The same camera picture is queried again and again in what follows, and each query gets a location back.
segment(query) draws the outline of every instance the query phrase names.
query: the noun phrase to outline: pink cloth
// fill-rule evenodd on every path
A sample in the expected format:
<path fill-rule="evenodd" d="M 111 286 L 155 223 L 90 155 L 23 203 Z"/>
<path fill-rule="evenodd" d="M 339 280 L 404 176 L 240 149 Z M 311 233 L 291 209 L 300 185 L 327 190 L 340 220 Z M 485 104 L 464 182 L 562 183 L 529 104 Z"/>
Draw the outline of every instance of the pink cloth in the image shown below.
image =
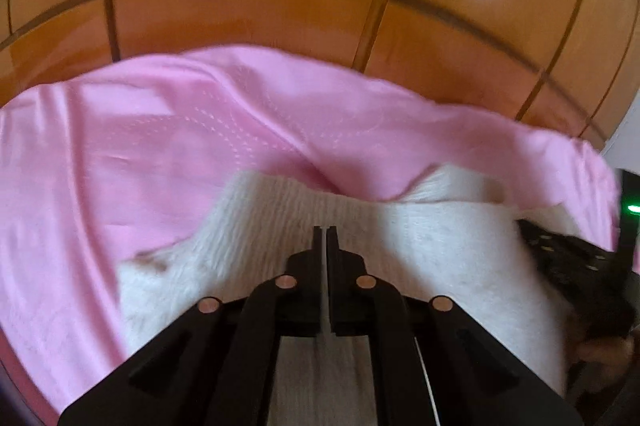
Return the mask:
<path fill-rule="evenodd" d="M 588 143 L 335 65 L 217 47 L 30 89 L 0 111 L 2 329 L 61 411 L 124 359 L 116 263 L 191 234 L 234 172 L 391 199 L 442 162 L 502 180 L 523 208 L 564 203 L 611 248 L 616 182 Z"/>

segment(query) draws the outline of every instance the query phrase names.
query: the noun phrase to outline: pink fabric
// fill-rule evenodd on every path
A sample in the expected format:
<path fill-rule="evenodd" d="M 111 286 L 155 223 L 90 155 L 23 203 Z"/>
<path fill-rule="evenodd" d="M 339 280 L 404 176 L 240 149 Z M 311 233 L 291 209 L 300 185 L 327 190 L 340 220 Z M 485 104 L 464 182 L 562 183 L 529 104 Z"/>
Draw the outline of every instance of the pink fabric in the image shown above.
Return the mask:
<path fill-rule="evenodd" d="M 2 329 L 61 411 L 124 359 L 116 263 L 191 234 L 234 172 L 391 199 L 441 162 L 503 180 L 523 208 L 564 203 L 612 246 L 616 182 L 588 143 L 338 66 L 218 47 L 30 89 L 0 111 Z"/>

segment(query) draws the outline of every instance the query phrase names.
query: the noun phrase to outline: screw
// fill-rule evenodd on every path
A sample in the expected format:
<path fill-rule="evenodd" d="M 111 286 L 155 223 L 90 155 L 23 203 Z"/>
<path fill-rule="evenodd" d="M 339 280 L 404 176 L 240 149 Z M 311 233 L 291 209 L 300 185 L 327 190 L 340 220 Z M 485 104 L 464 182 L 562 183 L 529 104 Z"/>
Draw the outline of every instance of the screw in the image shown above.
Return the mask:
<path fill-rule="evenodd" d="M 298 285 L 298 280 L 291 275 L 282 275 L 276 278 L 276 286 L 281 289 L 293 289 L 296 285 Z"/>
<path fill-rule="evenodd" d="M 437 296 L 431 302 L 433 308 L 440 312 L 449 312 L 453 308 L 453 302 L 446 296 Z"/>
<path fill-rule="evenodd" d="M 371 275 L 362 275 L 356 278 L 356 285 L 361 289 L 373 289 L 377 280 Z"/>
<path fill-rule="evenodd" d="M 220 302 L 212 296 L 207 296 L 198 302 L 198 310 L 203 314 L 211 314 L 220 308 Z"/>

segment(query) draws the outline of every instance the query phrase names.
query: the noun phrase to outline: white towel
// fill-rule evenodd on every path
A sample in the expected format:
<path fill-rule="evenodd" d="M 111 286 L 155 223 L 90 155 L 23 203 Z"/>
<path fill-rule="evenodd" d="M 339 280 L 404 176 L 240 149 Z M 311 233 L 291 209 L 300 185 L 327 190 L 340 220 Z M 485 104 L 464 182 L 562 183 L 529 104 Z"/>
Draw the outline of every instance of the white towel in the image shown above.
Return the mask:
<path fill-rule="evenodd" d="M 452 166 L 388 203 L 240 173 L 194 236 L 119 267 L 129 351 L 201 297 L 246 297 L 281 273 L 289 255 L 310 246 L 314 225 L 335 225 L 340 247 L 363 256 L 370 274 L 421 300 L 449 295 L 564 393 L 567 308 L 538 275 L 514 223 L 523 213 L 501 204 L 507 199 L 496 181 Z M 578 234 L 563 207 L 524 216 Z M 283 338 L 270 424 L 376 424 L 366 340 L 335 338 L 328 323 L 318 338 Z"/>

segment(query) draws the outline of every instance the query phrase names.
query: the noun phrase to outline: white fluffy fabric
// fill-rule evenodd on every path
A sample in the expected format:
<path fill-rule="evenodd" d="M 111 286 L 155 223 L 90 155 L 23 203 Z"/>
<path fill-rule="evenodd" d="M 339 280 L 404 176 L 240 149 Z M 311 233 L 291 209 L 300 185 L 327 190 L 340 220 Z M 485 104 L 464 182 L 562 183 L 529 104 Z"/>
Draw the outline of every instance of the white fluffy fabric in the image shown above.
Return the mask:
<path fill-rule="evenodd" d="M 538 275 L 500 183 L 444 166 L 398 201 L 320 193 L 295 180 L 240 173 L 190 239 L 118 270 L 127 345 L 138 350 L 199 298 L 246 297 L 310 246 L 313 226 L 338 228 L 340 247 L 367 271 L 421 300 L 449 295 L 564 393 L 566 308 Z M 563 207 L 526 212 L 553 231 L 578 234 Z M 369 347 L 335 338 L 283 338 L 270 424 L 374 425 Z"/>

